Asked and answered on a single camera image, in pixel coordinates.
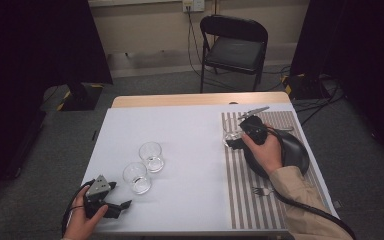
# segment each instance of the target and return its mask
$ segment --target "fork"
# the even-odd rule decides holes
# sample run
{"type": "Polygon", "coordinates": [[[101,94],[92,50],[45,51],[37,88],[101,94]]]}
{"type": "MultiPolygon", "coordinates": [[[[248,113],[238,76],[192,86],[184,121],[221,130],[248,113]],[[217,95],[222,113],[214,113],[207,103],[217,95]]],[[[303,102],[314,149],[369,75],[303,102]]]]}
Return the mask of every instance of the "fork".
{"type": "Polygon", "coordinates": [[[258,187],[253,187],[252,191],[257,194],[258,196],[267,196],[270,193],[273,192],[273,189],[270,188],[258,188],[258,187]]]}

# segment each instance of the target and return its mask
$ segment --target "clear glass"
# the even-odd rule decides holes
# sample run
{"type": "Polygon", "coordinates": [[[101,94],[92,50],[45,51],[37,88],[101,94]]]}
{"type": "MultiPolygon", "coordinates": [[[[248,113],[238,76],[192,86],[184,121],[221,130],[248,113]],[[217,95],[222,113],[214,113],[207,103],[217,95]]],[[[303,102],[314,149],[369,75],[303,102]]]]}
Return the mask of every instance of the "clear glass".
{"type": "Polygon", "coordinates": [[[151,188],[151,178],[148,176],[145,165],[141,162],[127,165],[123,171],[123,179],[137,194],[143,194],[151,188]]]}
{"type": "Polygon", "coordinates": [[[164,167],[163,151],[156,142],[144,143],[139,149],[139,156],[150,172],[159,172],[164,167]]]}
{"type": "Polygon", "coordinates": [[[243,131],[239,124],[242,121],[237,118],[228,118],[223,122],[223,144],[229,147],[227,141],[236,140],[242,137],[243,131]]]}

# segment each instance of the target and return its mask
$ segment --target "white tabletop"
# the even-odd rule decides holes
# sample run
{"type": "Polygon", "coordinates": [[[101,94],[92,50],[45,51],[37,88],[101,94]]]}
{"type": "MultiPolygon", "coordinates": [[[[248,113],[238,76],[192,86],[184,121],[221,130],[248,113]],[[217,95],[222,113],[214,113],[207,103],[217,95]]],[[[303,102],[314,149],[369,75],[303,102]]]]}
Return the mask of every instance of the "white tabletop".
{"type": "MultiPolygon", "coordinates": [[[[119,219],[103,219],[96,232],[123,235],[245,235],[285,229],[232,229],[227,189],[222,112],[246,112],[265,105],[235,104],[112,108],[105,117],[83,182],[103,174],[117,187],[106,201],[133,200],[119,219]],[[151,173],[152,187],[134,194],[123,182],[123,169],[139,162],[139,147],[159,142],[165,166],[151,173]]],[[[269,104],[268,111],[292,111],[291,104],[269,104]]],[[[322,191],[334,214],[317,163],[303,137],[322,191]]]]}

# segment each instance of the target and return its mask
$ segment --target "sleeve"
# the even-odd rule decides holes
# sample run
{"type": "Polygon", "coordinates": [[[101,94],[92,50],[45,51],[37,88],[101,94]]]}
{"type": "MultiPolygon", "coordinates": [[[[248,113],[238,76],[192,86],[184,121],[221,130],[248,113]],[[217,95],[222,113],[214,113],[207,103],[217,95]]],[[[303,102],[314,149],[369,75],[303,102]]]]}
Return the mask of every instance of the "sleeve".
{"type": "MultiPolygon", "coordinates": [[[[270,175],[273,187],[282,196],[331,213],[316,189],[304,180],[297,167],[283,167],[270,175]]],[[[352,239],[341,227],[303,209],[286,205],[288,231],[296,240],[352,239]]]]}

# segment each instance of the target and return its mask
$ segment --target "human arm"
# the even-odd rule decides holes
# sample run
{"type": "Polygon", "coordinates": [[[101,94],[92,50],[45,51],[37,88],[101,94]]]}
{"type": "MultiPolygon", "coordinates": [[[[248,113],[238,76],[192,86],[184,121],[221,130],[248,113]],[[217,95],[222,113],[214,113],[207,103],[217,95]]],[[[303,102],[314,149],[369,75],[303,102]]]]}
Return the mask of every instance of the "human arm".
{"type": "MultiPolygon", "coordinates": [[[[280,195],[330,213],[316,189],[304,180],[297,167],[282,167],[281,147],[275,136],[269,133],[263,145],[256,145],[247,135],[243,135],[242,139],[280,195]]],[[[330,220],[290,205],[286,205],[286,222],[288,231],[297,240],[352,239],[330,220]]]]}
{"type": "Polygon", "coordinates": [[[83,196],[89,189],[89,186],[84,187],[76,196],[72,204],[72,214],[67,230],[64,234],[66,240],[85,240],[92,235],[93,230],[99,220],[105,215],[108,206],[104,205],[96,212],[96,214],[88,219],[83,204],[83,196]]]}

